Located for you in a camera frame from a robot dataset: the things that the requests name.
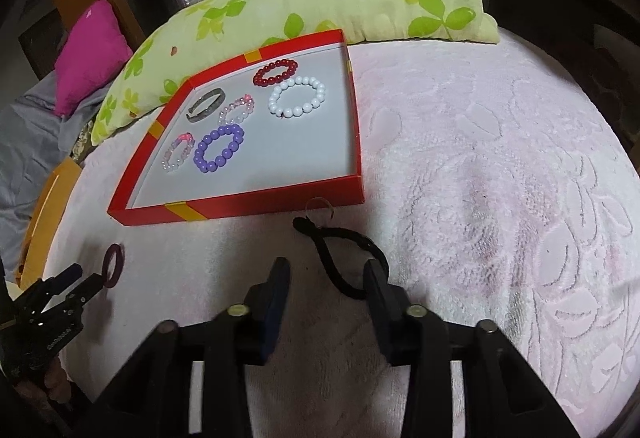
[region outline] gray blanket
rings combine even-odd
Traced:
[[[0,255],[7,280],[14,280],[22,240],[45,181],[70,153],[110,85],[61,119],[53,114],[56,74],[52,71],[0,111]]]

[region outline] metal screw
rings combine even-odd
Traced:
[[[171,333],[178,328],[178,323],[176,321],[162,321],[158,326],[156,326],[156,330],[158,333]]]
[[[242,317],[249,313],[249,306],[246,304],[234,304],[226,309],[226,312],[232,317]]]
[[[412,304],[406,309],[406,314],[419,319],[427,315],[427,308],[420,304]]]
[[[487,333],[493,333],[494,331],[497,331],[498,329],[498,325],[496,323],[494,323],[492,320],[490,319],[483,319],[478,323],[478,327],[481,330],[486,331]]]

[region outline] magenta pillow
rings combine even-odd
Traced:
[[[97,0],[71,29],[56,60],[54,113],[72,114],[84,98],[114,78],[131,55],[111,5]]]

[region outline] purple beaded bracelet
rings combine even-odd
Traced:
[[[204,153],[209,147],[209,144],[214,140],[217,140],[221,136],[228,134],[233,135],[233,140],[229,142],[229,145],[222,150],[222,154],[220,156],[216,156],[210,162],[207,162],[204,159]],[[244,131],[237,124],[232,125],[221,125],[218,129],[211,131],[210,134],[204,135],[202,137],[202,141],[198,143],[198,148],[195,151],[193,156],[193,162],[198,166],[200,172],[202,173],[212,173],[218,169],[218,167],[224,167],[226,161],[234,155],[234,152],[238,150],[240,144],[244,140]]]

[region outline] cardboard box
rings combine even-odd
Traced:
[[[268,111],[273,86],[253,85],[253,75],[277,58],[295,59],[296,76],[316,76],[326,84],[326,101],[317,110],[289,119]],[[218,127],[220,110],[197,123],[188,123],[185,115],[196,98],[216,87],[225,89],[227,104],[245,93],[254,97],[255,110],[241,125],[245,136],[238,153],[215,173],[201,174],[191,161],[193,151],[177,170],[164,171],[162,156],[178,134],[193,133],[197,144]],[[314,90],[296,86],[283,96],[302,105],[309,92]],[[225,146],[222,138],[207,150],[209,160]],[[272,44],[187,79],[145,134],[108,214],[123,225],[147,225],[297,211],[318,197],[333,206],[364,202],[356,99],[341,30]]]

